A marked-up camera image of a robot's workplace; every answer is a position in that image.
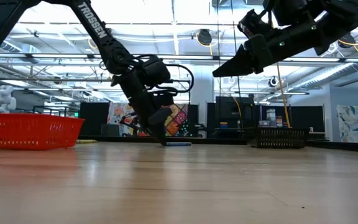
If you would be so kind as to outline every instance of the wooden tabletop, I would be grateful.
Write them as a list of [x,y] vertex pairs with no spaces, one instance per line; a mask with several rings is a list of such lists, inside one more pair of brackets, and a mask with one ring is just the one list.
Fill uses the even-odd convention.
[[0,150],[0,223],[358,224],[358,152],[113,142]]

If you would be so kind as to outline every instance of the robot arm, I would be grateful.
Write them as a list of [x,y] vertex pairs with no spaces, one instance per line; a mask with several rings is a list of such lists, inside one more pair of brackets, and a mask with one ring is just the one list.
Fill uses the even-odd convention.
[[[172,113],[170,108],[161,108],[155,100],[153,87],[170,80],[170,73],[162,59],[148,55],[144,62],[142,57],[134,57],[105,28],[105,23],[93,11],[90,0],[45,0],[51,4],[62,4],[70,7],[86,31],[98,46],[106,69],[114,74],[112,86],[120,85],[137,114],[142,129],[158,142],[165,144],[166,118]],[[24,11],[40,3],[41,0],[0,0],[0,44],[10,33]],[[163,93],[172,97],[179,91],[174,88],[162,88]]]
[[[329,45],[358,27],[358,0],[265,0],[265,10],[251,10],[239,22],[238,29],[248,40],[236,55],[213,72],[214,77],[248,75],[310,48],[321,55]],[[326,14],[318,21],[318,15]],[[280,26],[261,20],[273,13]]]

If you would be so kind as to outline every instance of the red plastic basket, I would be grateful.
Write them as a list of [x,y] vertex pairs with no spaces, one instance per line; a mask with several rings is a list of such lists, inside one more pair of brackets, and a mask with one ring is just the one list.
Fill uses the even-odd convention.
[[0,114],[0,149],[72,147],[83,121],[45,114]]

